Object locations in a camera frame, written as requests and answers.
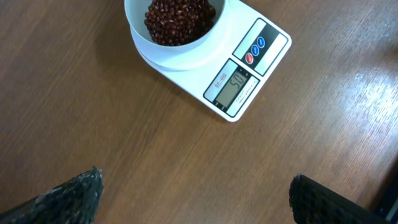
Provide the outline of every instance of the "wood grain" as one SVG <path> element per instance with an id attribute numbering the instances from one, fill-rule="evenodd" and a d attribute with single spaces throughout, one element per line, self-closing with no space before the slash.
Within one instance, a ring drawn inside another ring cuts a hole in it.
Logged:
<path id="1" fill-rule="evenodd" d="M 0 0 L 0 211 L 88 170 L 96 223 L 293 223 L 297 173 L 371 208 L 398 156 L 395 0 L 251 0 L 293 46 L 237 123 L 146 65 L 122 1 Z"/>

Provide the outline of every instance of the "digital scale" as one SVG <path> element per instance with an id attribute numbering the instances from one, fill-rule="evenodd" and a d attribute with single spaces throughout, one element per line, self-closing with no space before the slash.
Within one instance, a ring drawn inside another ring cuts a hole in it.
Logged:
<path id="1" fill-rule="evenodd" d="M 194 49 L 159 51 L 144 46 L 132 30 L 142 58 L 214 112 L 237 121 L 286 51 L 290 36 L 239 0 L 228 0 L 215 29 Z"/>

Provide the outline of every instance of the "brown wooden surface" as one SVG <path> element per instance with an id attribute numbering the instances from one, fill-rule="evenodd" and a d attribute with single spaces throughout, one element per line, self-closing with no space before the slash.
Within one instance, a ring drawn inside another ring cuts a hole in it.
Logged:
<path id="1" fill-rule="evenodd" d="M 246 2 L 294 44 L 227 123 L 144 63 L 122 1 L 0 0 L 0 212 L 93 164 L 97 223 L 293 223 L 297 173 L 371 208 L 398 156 L 398 2 Z"/>

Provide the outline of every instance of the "white bowl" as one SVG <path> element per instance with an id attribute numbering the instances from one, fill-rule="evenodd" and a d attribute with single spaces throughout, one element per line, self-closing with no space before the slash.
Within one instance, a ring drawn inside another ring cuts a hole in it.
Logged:
<path id="1" fill-rule="evenodd" d="M 192 50 L 195 47 L 198 47 L 202 44 L 210 35 L 212 30 L 218 25 L 218 21 L 221 13 L 224 11 L 226 7 L 227 0 L 209 0 L 209 3 L 216 9 L 216 16 L 213 18 L 214 26 L 207 32 L 204 36 L 199 39 L 180 46 L 163 46 L 156 44 L 150 37 L 149 31 L 144 24 L 145 21 L 145 12 L 148 11 L 148 6 L 152 3 L 152 0 L 124 0 L 124 10 L 126 12 L 127 20 L 130 23 L 131 29 L 136 33 L 136 36 L 143 41 L 139 41 L 140 43 L 144 43 L 147 45 L 155 45 L 159 48 L 159 50 L 171 50 L 171 51 L 188 51 Z"/>

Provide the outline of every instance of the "digital display screen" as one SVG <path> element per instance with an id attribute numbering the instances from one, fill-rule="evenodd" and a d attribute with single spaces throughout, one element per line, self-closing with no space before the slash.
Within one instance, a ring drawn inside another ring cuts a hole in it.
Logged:
<path id="1" fill-rule="evenodd" d="M 221 93 L 217 96 L 216 101 L 223 106 L 228 107 L 234 100 L 234 97 L 242 90 L 248 78 L 236 71 L 229 79 Z"/>

